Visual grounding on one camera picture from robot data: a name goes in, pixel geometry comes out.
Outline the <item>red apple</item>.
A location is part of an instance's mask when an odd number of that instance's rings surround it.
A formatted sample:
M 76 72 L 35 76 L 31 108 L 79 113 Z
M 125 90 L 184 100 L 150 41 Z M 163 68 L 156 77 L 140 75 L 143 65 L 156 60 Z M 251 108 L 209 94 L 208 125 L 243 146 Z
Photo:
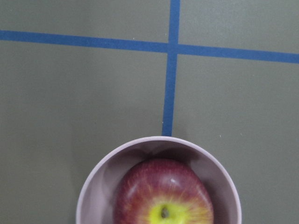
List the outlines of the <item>red apple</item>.
M 171 159 L 152 159 L 124 175 L 113 216 L 115 224 L 212 224 L 214 208 L 191 168 Z

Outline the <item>pink bowl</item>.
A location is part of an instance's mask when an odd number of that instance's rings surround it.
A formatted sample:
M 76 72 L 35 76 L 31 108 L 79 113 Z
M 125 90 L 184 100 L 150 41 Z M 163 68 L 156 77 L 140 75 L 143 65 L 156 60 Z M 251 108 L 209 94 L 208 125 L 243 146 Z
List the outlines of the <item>pink bowl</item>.
M 132 140 L 107 154 L 93 168 L 82 187 L 77 203 L 76 223 L 113 223 L 113 206 L 121 179 L 134 165 L 156 157 L 180 161 L 197 174 L 210 195 L 214 223 L 242 223 L 239 195 L 226 169 L 203 148 L 168 136 Z

